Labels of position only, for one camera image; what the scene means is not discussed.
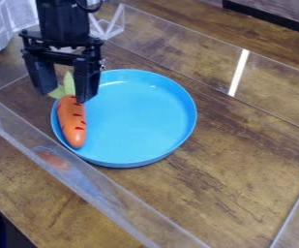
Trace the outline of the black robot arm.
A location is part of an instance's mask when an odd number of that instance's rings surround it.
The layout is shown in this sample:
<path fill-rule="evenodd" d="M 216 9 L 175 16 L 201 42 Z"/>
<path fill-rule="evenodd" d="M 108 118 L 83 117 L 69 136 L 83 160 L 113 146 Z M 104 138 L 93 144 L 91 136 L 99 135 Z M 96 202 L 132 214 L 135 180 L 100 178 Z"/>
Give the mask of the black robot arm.
<path fill-rule="evenodd" d="M 21 58 L 32 85 L 43 95 L 59 86 L 55 65 L 73 67 L 76 102 L 83 104 L 99 91 L 103 67 L 100 38 L 89 36 L 89 17 L 103 5 L 93 9 L 87 0 L 35 0 L 39 30 L 23 29 Z"/>

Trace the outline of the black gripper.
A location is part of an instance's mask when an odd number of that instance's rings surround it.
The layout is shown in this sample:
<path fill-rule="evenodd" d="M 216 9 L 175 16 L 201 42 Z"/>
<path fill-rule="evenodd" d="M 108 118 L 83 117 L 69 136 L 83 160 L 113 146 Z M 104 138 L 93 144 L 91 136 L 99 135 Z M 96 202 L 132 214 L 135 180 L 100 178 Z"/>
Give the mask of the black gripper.
<path fill-rule="evenodd" d="M 41 95 L 57 88 L 55 64 L 73 64 L 76 102 L 84 104 L 99 91 L 103 41 L 89 36 L 87 13 L 40 13 L 39 30 L 20 31 L 21 58 L 33 88 Z"/>

